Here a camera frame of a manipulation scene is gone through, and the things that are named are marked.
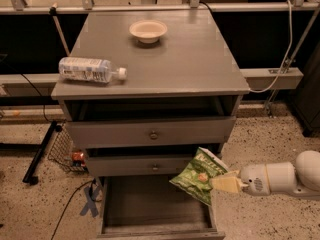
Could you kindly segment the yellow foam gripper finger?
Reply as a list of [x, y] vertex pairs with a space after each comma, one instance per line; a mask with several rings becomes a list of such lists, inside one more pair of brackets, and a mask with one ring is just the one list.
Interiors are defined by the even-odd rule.
[[240, 173], [240, 170], [234, 170], [234, 171], [229, 171], [223, 175], [219, 175], [220, 178], [225, 178], [225, 177], [236, 177], [238, 178], [239, 177], [239, 173]]
[[215, 190], [228, 193], [240, 193], [243, 188], [247, 187], [247, 184], [243, 183], [239, 178], [235, 176], [225, 177], [224, 175], [213, 178], [211, 185]]

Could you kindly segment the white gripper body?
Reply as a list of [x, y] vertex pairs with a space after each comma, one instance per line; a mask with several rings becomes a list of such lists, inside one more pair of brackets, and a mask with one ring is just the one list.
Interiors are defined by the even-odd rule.
[[268, 196], [270, 187], [264, 164], [245, 166], [240, 171], [240, 178], [245, 184], [244, 192], [252, 196]]

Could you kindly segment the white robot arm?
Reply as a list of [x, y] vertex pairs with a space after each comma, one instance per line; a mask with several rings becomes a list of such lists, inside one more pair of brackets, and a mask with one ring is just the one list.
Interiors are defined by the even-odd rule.
[[244, 192], [251, 196], [284, 194], [300, 199], [320, 199], [320, 153], [304, 151], [295, 161], [255, 164], [210, 180], [215, 190]]

